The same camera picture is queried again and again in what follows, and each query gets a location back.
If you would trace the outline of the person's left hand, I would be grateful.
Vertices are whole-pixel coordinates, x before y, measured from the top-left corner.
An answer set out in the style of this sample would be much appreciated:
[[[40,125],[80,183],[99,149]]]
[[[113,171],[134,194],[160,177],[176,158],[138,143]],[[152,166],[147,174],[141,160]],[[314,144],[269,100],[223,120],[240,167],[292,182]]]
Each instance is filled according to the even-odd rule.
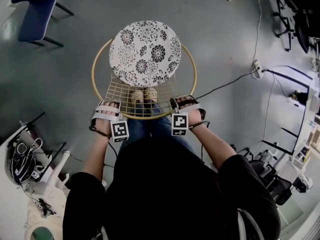
[[[105,114],[118,114],[120,112],[120,103],[115,101],[102,100],[97,107],[97,111]]]

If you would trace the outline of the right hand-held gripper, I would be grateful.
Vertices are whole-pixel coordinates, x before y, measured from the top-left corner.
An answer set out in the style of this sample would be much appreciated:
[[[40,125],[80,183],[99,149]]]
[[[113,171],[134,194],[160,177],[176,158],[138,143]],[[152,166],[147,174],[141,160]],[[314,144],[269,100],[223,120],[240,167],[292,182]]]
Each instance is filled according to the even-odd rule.
[[[173,113],[171,114],[171,135],[172,136],[185,136],[187,131],[196,127],[196,125],[189,125],[189,115],[188,113],[193,110],[198,110],[201,115],[201,123],[206,123],[204,121],[206,116],[206,110],[202,108],[200,102],[198,102],[194,97],[194,99],[198,102],[198,104],[194,104],[191,106],[178,106],[176,99],[183,96],[191,96],[192,95],[180,95],[170,99],[170,105],[173,109]]]

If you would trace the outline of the person's right hand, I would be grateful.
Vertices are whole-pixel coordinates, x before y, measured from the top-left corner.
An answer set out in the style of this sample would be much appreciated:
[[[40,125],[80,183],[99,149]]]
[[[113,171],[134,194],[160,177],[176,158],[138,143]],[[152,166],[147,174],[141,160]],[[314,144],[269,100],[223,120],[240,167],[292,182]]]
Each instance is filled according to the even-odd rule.
[[[176,99],[176,102],[178,104],[179,107],[183,107],[183,106],[192,106],[195,104],[198,104],[197,100],[194,99],[193,97],[186,95],[186,96],[182,96]]]

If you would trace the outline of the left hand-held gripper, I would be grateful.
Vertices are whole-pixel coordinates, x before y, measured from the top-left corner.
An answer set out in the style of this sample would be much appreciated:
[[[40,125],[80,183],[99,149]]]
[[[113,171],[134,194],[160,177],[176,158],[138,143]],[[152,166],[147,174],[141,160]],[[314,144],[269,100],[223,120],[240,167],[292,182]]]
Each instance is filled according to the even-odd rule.
[[[118,114],[114,113],[101,113],[100,111],[97,111],[97,107],[94,110],[90,121],[89,121],[89,129],[93,132],[96,132],[104,137],[107,137],[109,139],[112,139],[113,142],[125,142],[129,139],[129,130],[128,130],[128,124],[127,121],[123,119],[123,116],[121,114],[121,105],[122,101],[119,99],[114,99],[114,100],[106,100],[102,99],[108,102],[118,102],[120,103],[120,111]],[[106,134],[100,130],[97,129],[96,127],[96,121],[97,119],[106,121],[110,124],[110,131],[111,134]]]

